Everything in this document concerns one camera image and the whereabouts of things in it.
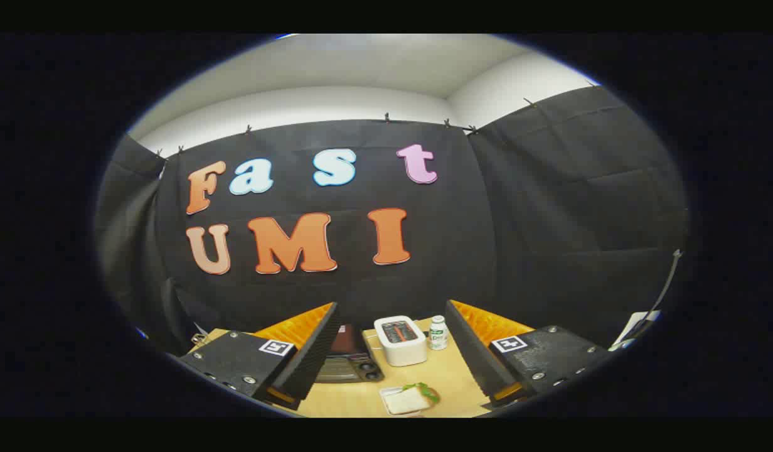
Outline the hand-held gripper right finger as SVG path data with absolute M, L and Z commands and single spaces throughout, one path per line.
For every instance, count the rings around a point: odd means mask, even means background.
M 571 384 L 609 360 L 610 351 L 562 326 L 539 329 L 448 300 L 445 321 L 474 380 L 498 408 Z

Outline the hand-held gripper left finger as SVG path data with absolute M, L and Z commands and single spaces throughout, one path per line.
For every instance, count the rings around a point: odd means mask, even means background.
M 255 333 L 214 331 L 178 360 L 241 397 L 296 410 L 340 326 L 338 304 L 327 303 Z

